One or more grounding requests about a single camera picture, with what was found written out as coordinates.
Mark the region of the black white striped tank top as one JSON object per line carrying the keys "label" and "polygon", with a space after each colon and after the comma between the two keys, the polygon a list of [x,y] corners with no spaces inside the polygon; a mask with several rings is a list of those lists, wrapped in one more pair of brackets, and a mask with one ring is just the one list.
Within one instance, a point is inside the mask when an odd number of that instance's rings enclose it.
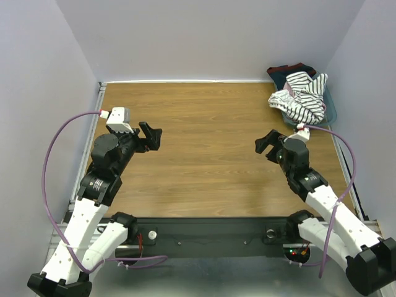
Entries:
{"label": "black white striped tank top", "polygon": [[300,71],[286,76],[287,89],[278,90],[268,99],[269,106],[284,112],[293,122],[319,124],[325,118],[324,93],[329,76],[311,78]]}

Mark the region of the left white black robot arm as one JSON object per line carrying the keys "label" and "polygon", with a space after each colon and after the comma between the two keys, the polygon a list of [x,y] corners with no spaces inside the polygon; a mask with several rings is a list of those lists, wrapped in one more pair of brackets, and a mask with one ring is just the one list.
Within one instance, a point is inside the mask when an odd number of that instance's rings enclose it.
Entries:
{"label": "left white black robot arm", "polygon": [[139,128],[107,124],[108,133],[97,137],[92,162],[80,182],[74,210],[51,259],[27,286],[38,296],[89,296],[98,271],[121,244],[141,239],[137,219],[118,212],[104,232],[92,236],[122,185],[121,175],[135,153],[157,151],[161,129],[146,122]]}

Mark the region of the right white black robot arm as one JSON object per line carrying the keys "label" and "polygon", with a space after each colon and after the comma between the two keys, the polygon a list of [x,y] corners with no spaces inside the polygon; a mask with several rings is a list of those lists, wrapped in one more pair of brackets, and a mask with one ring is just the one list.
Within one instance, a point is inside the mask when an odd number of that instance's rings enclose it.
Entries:
{"label": "right white black robot arm", "polygon": [[273,129],[255,141],[255,151],[261,154],[271,146],[266,158],[280,165],[290,189],[328,223],[324,226],[309,212],[300,211],[289,216],[285,236],[317,246],[322,251],[320,273],[332,259],[352,287],[368,296],[395,281],[395,240],[384,239],[366,226],[343,203],[344,195],[337,196],[327,180],[310,167],[306,143],[311,129],[311,125],[299,124],[290,136]]}

